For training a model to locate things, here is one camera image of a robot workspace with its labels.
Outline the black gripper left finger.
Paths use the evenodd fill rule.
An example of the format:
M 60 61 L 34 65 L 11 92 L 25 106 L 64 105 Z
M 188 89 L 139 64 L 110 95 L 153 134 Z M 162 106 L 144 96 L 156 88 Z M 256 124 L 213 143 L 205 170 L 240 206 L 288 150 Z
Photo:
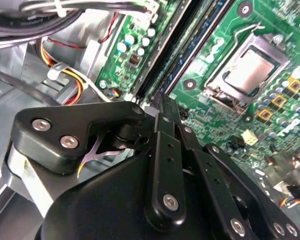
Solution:
M 131 101 L 27 108 L 13 120 L 5 162 L 45 217 L 79 184 L 84 164 L 135 150 L 149 161 L 146 216 L 153 224 L 185 213 L 181 124 L 175 100 L 159 93 L 145 108 Z

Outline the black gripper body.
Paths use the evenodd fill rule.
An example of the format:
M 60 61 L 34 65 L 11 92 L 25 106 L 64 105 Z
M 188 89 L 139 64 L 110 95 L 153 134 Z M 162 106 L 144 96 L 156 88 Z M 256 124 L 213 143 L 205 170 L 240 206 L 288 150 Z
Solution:
M 48 210 L 39 240 L 226 240 L 210 217 L 195 177 L 183 174 L 186 218 L 176 230 L 161 233 L 148 222 L 145 196 L 150 159 L 124 163 L 67 190 Z

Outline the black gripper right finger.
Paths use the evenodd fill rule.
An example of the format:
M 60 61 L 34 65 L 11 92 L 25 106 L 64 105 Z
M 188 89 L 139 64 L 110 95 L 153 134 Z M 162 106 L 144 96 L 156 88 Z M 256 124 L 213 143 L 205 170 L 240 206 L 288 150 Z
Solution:
M 300 240 L 300 230 L 230 157 L 214 143 L 201 146 L 181 123 L 175 100 L 165 97 L 181 140 L 185 165 L 193 170 L 212 236 L 216 240 Z

